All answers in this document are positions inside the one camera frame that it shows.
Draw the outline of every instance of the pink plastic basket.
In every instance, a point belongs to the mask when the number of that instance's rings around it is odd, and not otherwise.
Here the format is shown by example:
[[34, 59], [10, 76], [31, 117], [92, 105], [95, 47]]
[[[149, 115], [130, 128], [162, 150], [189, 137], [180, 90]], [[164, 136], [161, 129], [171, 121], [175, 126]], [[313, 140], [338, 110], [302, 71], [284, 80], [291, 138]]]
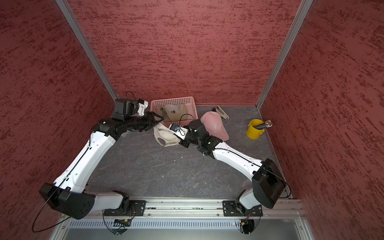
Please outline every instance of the pink plastic basket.
[[[195, 99], [193, 97], [184, 97], [184, 98], [167, 98], [167, 99], [159, 99], [159, 100], [152, 100], [151, 101], [151, 111], [157, 113], [161, 116], [160, 107], [163, 107], [168, 104], [184, 104], [187, 108], [187, 113], [193, 115], [195, 119], [197, 119], [197, 111], [196, 111], [196, 105], [195, 105]], [[181, 126], [188, 125], [190, 121], [193, 120], [193, 117], [190, 115], [187, 116], [187, 120], [181, 121]], [[163, 122], [163, 125], [166, 127], [169, 127], [172, 123], [176, 123], [177, 125], [179, 122]]]

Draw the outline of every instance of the beige baseball cap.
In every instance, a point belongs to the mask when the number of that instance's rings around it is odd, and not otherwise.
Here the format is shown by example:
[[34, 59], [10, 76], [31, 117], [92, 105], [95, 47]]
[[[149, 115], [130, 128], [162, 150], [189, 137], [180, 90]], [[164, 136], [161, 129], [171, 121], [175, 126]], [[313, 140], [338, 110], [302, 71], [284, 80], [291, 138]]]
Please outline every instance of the beige baseball cap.
[[179, 144], [180, 139], [171, 130], [159, 123], [153, 127], [156, 141], [164, 147]]

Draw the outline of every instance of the aluminum frame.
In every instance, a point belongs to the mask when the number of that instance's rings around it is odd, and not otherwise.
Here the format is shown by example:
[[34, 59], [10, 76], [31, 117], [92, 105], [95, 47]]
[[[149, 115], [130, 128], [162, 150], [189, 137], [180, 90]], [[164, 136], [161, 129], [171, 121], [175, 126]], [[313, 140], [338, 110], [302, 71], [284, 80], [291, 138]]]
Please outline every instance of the aluminum frame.
[[[234, 199], [194, 199], [194, 198], [165, 198], [165, 197], [131, 197], [131, 200], [145, 200], [146, 207], [144, 210], [144, 215], [142, 217], [136, 216], [135, 219], [138, 222], [161, 222], [169, 219], [170, 221], [174, 220], [177, 222], [228, 222], [235, 224], [239, 219], [244, 217], [225, 217], [223, 215], [223, 205], [222, 201], [224, 200], [234, 200]], [[59, 220], [63, 220], [66, 215], [63, 215]], [[67, 229], [71, 228], [105, 228], [103, 224], [95, 226], [94, 224], [82, 224], [89, 221], [100, 222], [102, 219], [102, 212], [92, 212], [89, 213], [85, 218], [76, 220], [70, 218], [69, 220], [56, 226], [53, 231], [50, 240], [62, 240]], [[262, 219], [294, 219], [298, 228], [299, 235], [302, 240], [312, 240], [312, 233], [310, 228], [306, 225], [306, 215], [304, 213], [303, 207], [299, 199], [289, 199], [282, 200], [279, 199], [275, 204], [273, 209], [263, 208]], [[108, 225], [111, 225], [116, 217], [113, 216], [104, 216], [105, 221]], [[127, 217], [118, 217], [118, 219], [130, 219]], [[79, 222], [76, 226], [71, 227], [71, 222]], [[226, 225], [223, 229], [230, 229], [231, 226]], [[136, 224], [134, 228], [152, 228], [149, 224]], [[153, 225], [153, 228], [162, 228], [159, 225]], [[217, 229], [202, 226], [204, 229]]]
[[109, 81], [108, 76], [103, 69], [103, 66], [99, 62], [96, 54], [94, 53], [91, 45], [89, 44], [87, 37], [85, 36], [79, 23], [77, 22], [77, 19], [74, 16], [74, 14], [71, 10], [71, 7], [69, 6], [67, 0], [56, 0], [56, 3], [57, 3], [57, 5], [59, 5], [61, 12], [63, 13], [64, 17], [67, 19], [67, 22], [71, 26], [72, 31], [76, 35], [76, 37], [79, 40], [80, 44], [82, 45], [85, 53], [87, 54], [88, 58], [90, 59], [91, 63], [93, 64], [94, 68], [96, 69], [96, 72], [98, 73], [101, 80], [103, 81], [104, 86], [108, 90], [112, 99], [115, 100], [118, 97], [118, 95], [116, 94], [115, 89], [113, 88], [111, 82]]
[[272, 84], [275, 81], [275, 78], [276, 78], [281, 66], [283, 65], [285, 57], [287, 56], [287, 54], [288, 54], [288, 52], [292, 46], [293, 40], [296, 38], [296, 35], [299, 32], [301, 24], [303, 23], [304, 18], [307, 15], [308, 10], [309, 10], [312, 2], [313, 2], [313, 0], [303, 0], [301, 2], [299, 9], [297, 10], [296, 16], [292, 22], [292, 25], [288, 31], [287, 36], [285, 38], [283, 46], [281, 47], [279, 55], [277, 56], [275, 65], [273, 66], [273, 68], [271, 70], [271, 74], [269, 75], [269, 77], [265, 83], [263, 91], [261, 92], [260, 97], [257, 100], [257, 103], [255, 104], [255, 106], [258, 110], [261, 109], [261, 107], [265, 101], [265, 98], [268, 95], [268, 92], [270, 91]]

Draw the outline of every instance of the metal mounting plate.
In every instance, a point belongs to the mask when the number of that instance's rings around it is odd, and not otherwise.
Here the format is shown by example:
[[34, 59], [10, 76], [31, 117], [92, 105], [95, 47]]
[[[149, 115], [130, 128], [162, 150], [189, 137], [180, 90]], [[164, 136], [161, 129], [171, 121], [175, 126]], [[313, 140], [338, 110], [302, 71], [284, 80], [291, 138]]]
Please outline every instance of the metal mounting plate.
[[[129, 205], [131, 206], [131, 211], [133, 211], [133, 208], [135, 209], [134, 211], [136, 212], [135, 217], [142, 217], [144, 210], [145, 210], [145, 204], [146, 201], [144, 200], [130, 200]], [[121, 214], [115, 213], [114, 209], [106, 209], [104, 210], [104, 216], [121, 216]]]
[[[236, 211], [235, 201], [223, 201], [223, 213], [225, 217], [247, 217], [242, 216]], [[260, 206], [254, 206], [251, 209], [251, 217], [263, 216], [263, 210]]]

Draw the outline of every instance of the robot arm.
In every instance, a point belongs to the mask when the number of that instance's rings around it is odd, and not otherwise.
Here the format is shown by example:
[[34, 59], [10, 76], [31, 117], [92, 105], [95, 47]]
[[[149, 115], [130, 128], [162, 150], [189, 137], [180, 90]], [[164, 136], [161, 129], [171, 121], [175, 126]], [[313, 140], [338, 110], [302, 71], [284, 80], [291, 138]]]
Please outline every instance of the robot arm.
[[[154, 112], [144, 112], [147, 106], [148, 102], [141, 99], [115, 100], [112, 116], [101, 119], [94, 126], [89, 141], [70, 166], [53, 184], [45, 183], [40, 188], [40, 194], [53, 210], [76, 219], [102, 209], [115, 209], [114, 212], [121, 215], [128, 212], [129, 197], [124, 193], [89, 194], [84, 193], [84, 189], [101, 158], [122, 134], [147, 131], [163, 120]], [[191, 121], [185, 128], [172, 124], [170, 130], [181, 139], [183, 146], [196, 144], [204, 155], [227, 163], [252, 181], [253, 188], [243, 192], [236, 201], [241, 214], [245, 215], [249, 209], [260, 204], [272, 208], [284, 190], [282, 176], [273, 161], [254, 159], [231, 148], [221, 139], [210, 136], [199, 119]]]
[[123, 133], [147, 131], [163, 120], [154, 112], [144, 112], [147, 107], [148, 102], [141, 99], [115, 100], [112, 116], [101, 119], [94, 126], [89, 141], [70, 166], [53, 184], [45, 183], [40, 188], [40, 194], [52, 209], [76, 219], [101, 209], [121, 207], [122, 212], [127, 211], [127, 206], [122, 203], [124, 196], [120, 193], [88, 194], [83, 191], [101, 158]]
[[284, 191], [283, 177], [272, 160], [254, 159], [231, 148], [221, 139], [210, 136], [199, 119], [185, 127], [172, 124], [169, 129], [181, 139], [180, 144], [184, 147], [196, 144], [203, 155], [227, 163], [252, 181], [252, 189], [243, 192], [236, 201], [241, 214], [260, 204], [273, 208]]

